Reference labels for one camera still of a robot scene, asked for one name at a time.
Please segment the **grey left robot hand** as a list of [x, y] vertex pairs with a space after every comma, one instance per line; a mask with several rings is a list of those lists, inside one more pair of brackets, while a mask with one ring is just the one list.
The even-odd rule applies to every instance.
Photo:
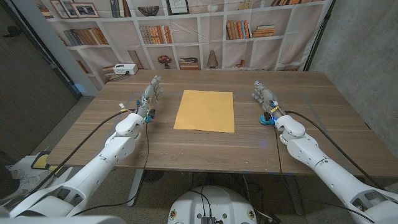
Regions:
[[140, 100], [137, 100], [137, 114], [144, 118], [145, 122], [154, 119], [156, 114], [155, 106], [160, 99], [162, 89], [160, 86], [160, 76], [155, 76], [148, 86], [144, 89]]

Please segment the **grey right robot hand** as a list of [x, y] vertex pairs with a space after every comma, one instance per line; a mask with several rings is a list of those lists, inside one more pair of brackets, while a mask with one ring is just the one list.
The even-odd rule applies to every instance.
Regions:
[[280, 107], [275, 94], [258, 80], [254, 82], [254, 93], [252, 97], [258, 101], [264, 111], [268, 112], [274, 119], [285, 116], [285, 111]]

